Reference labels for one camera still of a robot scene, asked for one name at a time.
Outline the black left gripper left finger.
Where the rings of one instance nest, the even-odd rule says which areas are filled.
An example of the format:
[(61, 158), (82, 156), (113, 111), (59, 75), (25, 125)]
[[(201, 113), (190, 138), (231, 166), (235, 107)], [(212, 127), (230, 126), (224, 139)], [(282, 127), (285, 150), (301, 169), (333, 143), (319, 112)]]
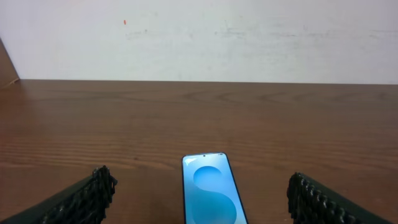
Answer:
[(106, 166), (1, 224), (100, 224), (118, 181)]

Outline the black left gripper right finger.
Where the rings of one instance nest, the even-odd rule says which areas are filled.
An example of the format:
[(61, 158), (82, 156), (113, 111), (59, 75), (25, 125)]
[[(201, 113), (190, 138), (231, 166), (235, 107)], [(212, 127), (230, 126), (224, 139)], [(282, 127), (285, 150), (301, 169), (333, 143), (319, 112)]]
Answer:
[(294, 223), (390, 224), (300, 172), (289, 179), (287, 198)]

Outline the blue Samsung Galaxy smartphone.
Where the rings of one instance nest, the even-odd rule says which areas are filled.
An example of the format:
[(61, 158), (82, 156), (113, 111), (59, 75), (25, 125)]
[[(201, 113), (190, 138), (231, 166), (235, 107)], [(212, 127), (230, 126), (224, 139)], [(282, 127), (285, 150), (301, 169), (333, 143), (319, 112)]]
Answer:
[(247, 224), (239, 190), (224, 152), (182, 157), (185, 224)]

